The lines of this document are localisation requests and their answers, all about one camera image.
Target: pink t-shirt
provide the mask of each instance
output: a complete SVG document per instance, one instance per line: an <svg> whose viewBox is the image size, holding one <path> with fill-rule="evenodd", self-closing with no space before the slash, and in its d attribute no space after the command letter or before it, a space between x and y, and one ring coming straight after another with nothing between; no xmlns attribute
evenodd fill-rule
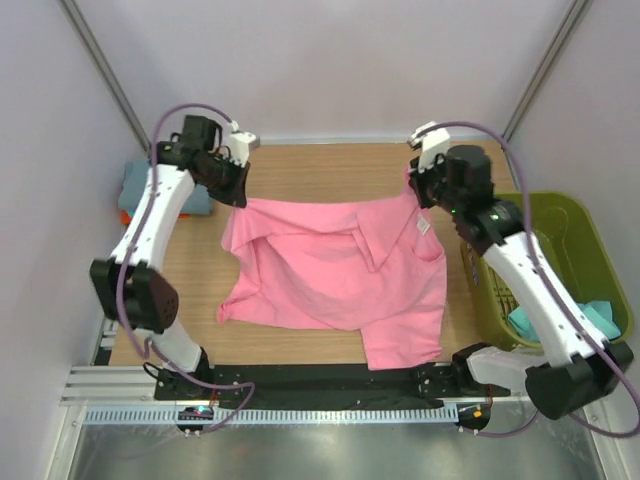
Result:
<svg viewBox="0 0 640 480"><path fill-rule="evenodd" d="M222 247L241 269L220 322L357 329L372 370L441 352L444 250L411 191L340 204L249 199L233 210Z"/></svg>

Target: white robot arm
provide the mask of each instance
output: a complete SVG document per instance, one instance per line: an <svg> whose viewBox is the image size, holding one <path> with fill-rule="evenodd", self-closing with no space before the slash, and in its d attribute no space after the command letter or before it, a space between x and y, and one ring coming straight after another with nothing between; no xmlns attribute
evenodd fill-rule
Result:
<svg viewBox="0 0 640 480"><path fill-rule="evenodd" d="M212 151L216 135L221 138L221 133L221 127L212 120L188 115L181 134L172 135L170 142L159 142L154 206L129 258L125 283L125 306L135 333L151 339L164 357L192 374L200 364L208 366L208 359L183 328L177 315L178 295L160 272L176 220L198 183L205 185L209 195L222 203L246 205L249 155L259 146L259 138L239 130L233 122L226 144ZM117 319L117 271L152 194L152 172L149 171L144 193L123 238L109 260L95 260L91 266L91 278L108 318Z"/></svg>
<svg viewBox="0 0 640 480"><path fill-rule="evenodd" d="M481 147L451 147L450 135L435 125L416 129L407 143L420 155L409 167L410 185L420 206L438 206L452 215L461 238L495 270L511 289L540 337L544 356L504 352L478 345L467 349L468 371L480 384L526 392L541 413L559 418L610 393L618 378L584 339L589 335L624 371L633 354L624 343L608 339L582 314L547 262L533 235L534 263L527 245L522 213L494 196L491 162ZM576 329L561 310L539 269L577 319Z"/></svg>

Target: blue towel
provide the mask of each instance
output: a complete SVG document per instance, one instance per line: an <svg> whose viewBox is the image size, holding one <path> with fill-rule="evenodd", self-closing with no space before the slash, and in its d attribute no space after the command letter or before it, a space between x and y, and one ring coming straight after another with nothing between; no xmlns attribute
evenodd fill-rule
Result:
<svg viewBox="0 0 640 480"><path fill-rule="evenodd" d="M579 303L578 307L580 307L585 317L587 317L598 330L604 333L609 340L618 338L621 335L620 329L613 322L611 303L595 300L586 305ZM509 314L509 323L511 323L511 326L513 326L521 338L529 340L530 342L540 341L538 334L533 329L533 325L531 325L531 321L527 317L527 314L524 313L522 307L516 308Z"/></svg>
<svg viewBox="0 0 640 480"><path fill-rule="evenodd" d="M142 198L147 182L149 162L146 159L129 162L124 172L124 184L118 198L118 208L133 216ZM213 202L202 185L196 185L191 196L184 203L180 213L189 215L211 215Z"/></svg>

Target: wooden surface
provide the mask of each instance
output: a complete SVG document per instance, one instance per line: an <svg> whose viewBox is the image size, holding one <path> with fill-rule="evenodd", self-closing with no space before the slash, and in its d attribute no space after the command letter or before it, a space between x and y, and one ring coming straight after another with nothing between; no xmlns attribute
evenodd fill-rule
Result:
<svg viewBox="0 0 640 480"><path fill-rule="evenodd" d="M478 142L493 160L497 191L513 190L499 146ZM265 146L251 157L247 194L291 202L347 202L397 195L402 172L415 154L404 144ZM359 332L287 330L240 321L218 324L218 305L238 278L238 261L220 247L230 208L217 204L211 217L180 219L163 274L180 295L179 317L215 364L364 363ZM448 305L442 359L479 340L462 267L459 238L448 215L431 211L448 263ZM119 329L111 365L139 365Z"/></svg>

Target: metal pole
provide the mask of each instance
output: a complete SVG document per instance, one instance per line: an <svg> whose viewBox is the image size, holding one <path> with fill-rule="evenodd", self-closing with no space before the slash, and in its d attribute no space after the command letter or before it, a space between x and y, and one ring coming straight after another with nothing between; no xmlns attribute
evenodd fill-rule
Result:
<svg viewBox="0 0 640 480"><path fill-rule="evenodd" d="M80 40L87 49L91 60L93 60L93 63L98 68L100 76L102 76L107 85L107 88L113 95L116 104L120 108L122 115L129 124L131 131L136 137L136 140L138 140L138 143L140 143L140 146L147 154L150 153L149 146L151 142L149 140L149 137L144 131L142 123L140 123L140 119L131 106L127 95L124 93L122 85L120 85L120 82L113 72L111 65L109 65L107 58L102 52L102 49L100 48L98 41L93 35L91 28L89 28L89 25L82 15L80 8L76 4L75 0L58 0L58 3L60 3L62 10L65 12L67 18L69 19L69 22L73 26L73 29L76 31L76 33L80 37Z"/></svg>
<svg viewBox="0 0 640 480"><path fill-rule="evenodd" d="M542 57L533 77L531 77L527 88L520 97L518 105L507 123L507 127L502 134L507 141L510 141L513 138L515 131L529 110L531 103L542 88L542 85L551 73L551 70L553 70L553 67L558 61L558 58L560 58L564 47L568 44L569 38L580 21L584 18L584 15L587 13L587 10L592 3L592 0L574 0L567 10L567 13L562 19L562 22L551 40L547 51Z"/></svg>

